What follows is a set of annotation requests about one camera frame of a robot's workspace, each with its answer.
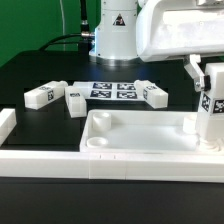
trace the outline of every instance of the green wall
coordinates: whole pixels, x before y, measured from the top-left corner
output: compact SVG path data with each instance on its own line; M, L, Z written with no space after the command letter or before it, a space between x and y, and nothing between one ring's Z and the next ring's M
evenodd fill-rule
M86 1L88 21L94 31L100 20L100 0ZM79 0L63 0L63 5L66 33L80 32ZM62 34L60 0L0 0L0 66L19 52L37 50Z

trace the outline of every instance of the black tabletop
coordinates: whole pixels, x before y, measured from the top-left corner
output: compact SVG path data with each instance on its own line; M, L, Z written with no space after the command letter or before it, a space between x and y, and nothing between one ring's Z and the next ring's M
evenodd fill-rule
M207 62L218 58L204 59ZM64 98L35 111L24 92L49 81L149 80L169 93L169 111L196 111L199 94L183 61L107 67L76 52L22 52L0 68L0 110L15 108L17 126L2 148L79 151L85 118L71 119ZM144 102L88 101L91 109L153 110ZM217 183L0 178L0 223L224 223Z

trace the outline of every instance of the white plastic tray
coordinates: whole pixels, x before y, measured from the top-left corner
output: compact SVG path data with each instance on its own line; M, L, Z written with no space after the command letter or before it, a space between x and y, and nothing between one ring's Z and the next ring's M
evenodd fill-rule
M157 153L157 154L210 154L198 150L199 136L183 132L187 112L147 112L93 110L89 112L81 152ZM104 116L110 115L107 130ZM94 116L101 118L102 130L95 127Z

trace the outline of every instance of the white platform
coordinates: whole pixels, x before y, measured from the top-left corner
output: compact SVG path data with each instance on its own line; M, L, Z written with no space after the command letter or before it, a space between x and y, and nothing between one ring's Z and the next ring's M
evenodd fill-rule
M111 127L94 131L95 113L111 113ZM186 135L181 129L187 114L90 111L81 152L2 148L0 176L224 182L223 140L219 139L218 152L199 151L198 136ZM107 147L87 147L87 140L96 136L106 138Z

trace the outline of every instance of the rectangular block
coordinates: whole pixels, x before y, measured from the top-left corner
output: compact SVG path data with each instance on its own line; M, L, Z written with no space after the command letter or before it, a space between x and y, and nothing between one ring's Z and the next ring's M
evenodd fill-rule
M217 155L129 154L126 179L223 182L223 171Z
M153 108L164 108L168 105L168 94L156 85L147 86L143 90L146 102Z
M89 178L89 155L80 152L0 150L0 176Z
M25 107L38 110L64 96L65 81L52 81L24 94Z
M138 97L144 97L145 101L155 109L164 108L168 105L168 93L160 89L148 80L134 82Z
M65 100L72 118L86 117L86 100L78 88L68 86L65 88Z
M16 126L15 109L3 109L0 113L0 146Z

